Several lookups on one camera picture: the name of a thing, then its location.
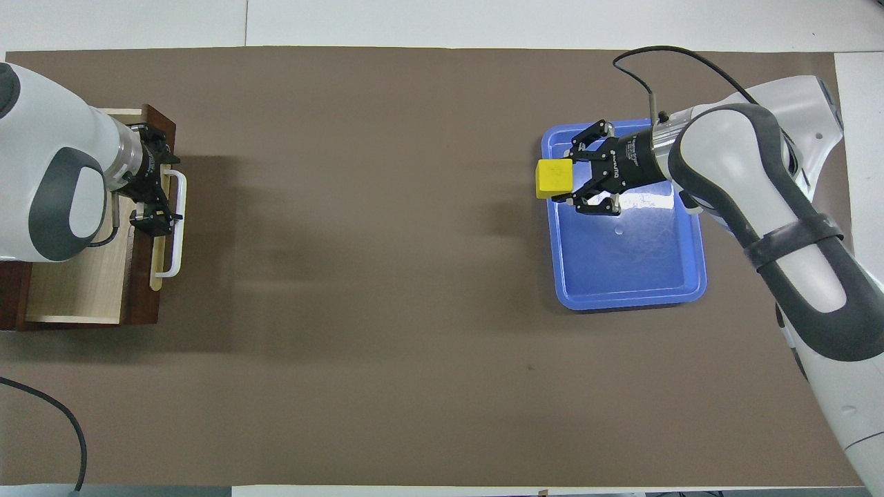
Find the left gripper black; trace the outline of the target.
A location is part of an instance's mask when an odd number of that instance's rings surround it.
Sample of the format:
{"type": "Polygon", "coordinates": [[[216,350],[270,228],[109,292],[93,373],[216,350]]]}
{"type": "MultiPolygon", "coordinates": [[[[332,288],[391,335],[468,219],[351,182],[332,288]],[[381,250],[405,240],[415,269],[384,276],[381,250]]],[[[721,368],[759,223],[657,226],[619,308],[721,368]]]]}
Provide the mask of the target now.
{"type": "Polygon", "coordinates": [[[171,208],[168,200],[164,200],[161,185],[161,164],[172,166],[175,163],[173,148],[166,133],[157,126],[143,122],[136,123],[131,129],[140,139],[142,160],[135,173],[124,173],[124,196],[135,201],[129,223],[152,238],[169,236],[176,224],[185,218],[171,208]]]}

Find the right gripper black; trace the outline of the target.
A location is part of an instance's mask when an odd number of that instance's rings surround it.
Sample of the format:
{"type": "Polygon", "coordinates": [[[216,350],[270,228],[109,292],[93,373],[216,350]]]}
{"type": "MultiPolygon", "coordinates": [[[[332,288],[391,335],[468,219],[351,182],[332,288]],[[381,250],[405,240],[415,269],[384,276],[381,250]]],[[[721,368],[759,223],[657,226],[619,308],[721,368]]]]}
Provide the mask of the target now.
{"type": "Polygon", "coordinates": [[[653,129],[615,137],[615,127],[601,119],[578,132],[566,157],[573,162],[603,163],[606,174],[590,179],[577,190],[553,195],[552,201],[566,204],[585,216],[619,216],[619,194],[602,188],[641,188],[661,182],[661,169],[653,151],[653,129]]]}

